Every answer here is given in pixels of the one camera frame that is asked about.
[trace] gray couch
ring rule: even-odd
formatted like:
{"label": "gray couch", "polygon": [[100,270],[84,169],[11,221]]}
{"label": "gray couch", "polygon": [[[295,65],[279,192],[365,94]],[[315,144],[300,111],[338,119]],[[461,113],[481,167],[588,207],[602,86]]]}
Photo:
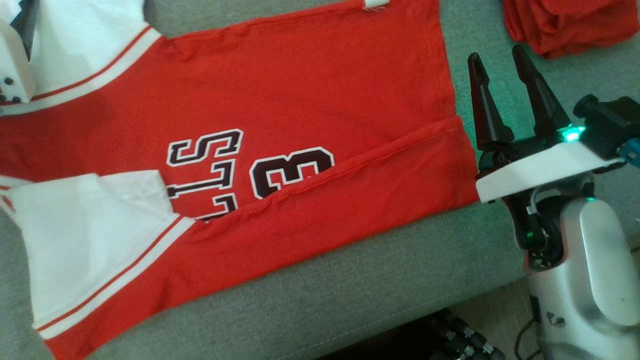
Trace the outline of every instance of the gray couch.
{"label": "gray couch", "polygon": [[[147,19],[176,36],[336,0],[150,0]],[[498,0],[445,0],[441,20],[458,113],[475,139],[467,56],[480,53],[503,119],[532,133]],[[534,62],[566,109],[593,93],[640,99],[640,37],[608,49]],[[597,194],[640,245],[640,171],[598,177]],[[94,359],[296,359],[320,356],[524,276],[502,204],[474,204],[420,220],[221,293],[165,311],[100,348]],[[31,329],[18,230],[0,217],[0,359],[49,359]]]}

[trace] stack of red clothing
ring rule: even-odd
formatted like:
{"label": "stack of red clothing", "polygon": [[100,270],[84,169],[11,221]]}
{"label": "stack of red clothing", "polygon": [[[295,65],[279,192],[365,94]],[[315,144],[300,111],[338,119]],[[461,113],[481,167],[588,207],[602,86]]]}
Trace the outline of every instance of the stack of red clothing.
{"label": "stack of red clothing", "polygon": [[511,38],[548,59],[611,46],[639,29],[636,0],[504,0]]}

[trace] white robot part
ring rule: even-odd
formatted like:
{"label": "white robot part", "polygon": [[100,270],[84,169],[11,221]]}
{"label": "white robot part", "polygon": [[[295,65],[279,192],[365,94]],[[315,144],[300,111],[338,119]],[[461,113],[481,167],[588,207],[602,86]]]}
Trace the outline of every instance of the white robot part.
{"label": "white robot part", "polygon": [[481,177],[476,190],[489,202],[623,161],[603,160],[578,141],[563,142]]}
{"label": "white robot part", "polygon": [[20,35],[0,20],[0,99],[29,102],[36,84]]}

